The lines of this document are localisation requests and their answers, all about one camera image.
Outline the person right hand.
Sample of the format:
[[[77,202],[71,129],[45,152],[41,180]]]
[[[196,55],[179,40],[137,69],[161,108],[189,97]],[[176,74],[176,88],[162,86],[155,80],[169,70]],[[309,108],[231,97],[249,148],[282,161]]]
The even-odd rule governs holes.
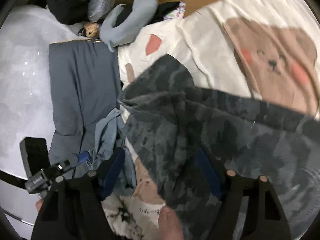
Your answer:
[[[184,239],[183,230],[175,211],[168,206],[163,206],[158,217],[160,239]]]

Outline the person left hand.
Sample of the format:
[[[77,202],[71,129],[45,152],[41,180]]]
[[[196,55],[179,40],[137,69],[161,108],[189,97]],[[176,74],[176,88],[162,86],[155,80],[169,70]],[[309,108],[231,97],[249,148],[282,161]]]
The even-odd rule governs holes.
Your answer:
[[[39,200],[36,202],[35,207],[36,207],[37,211],[40,211],[43,202],[44,202],[44,199],[39,199]]]

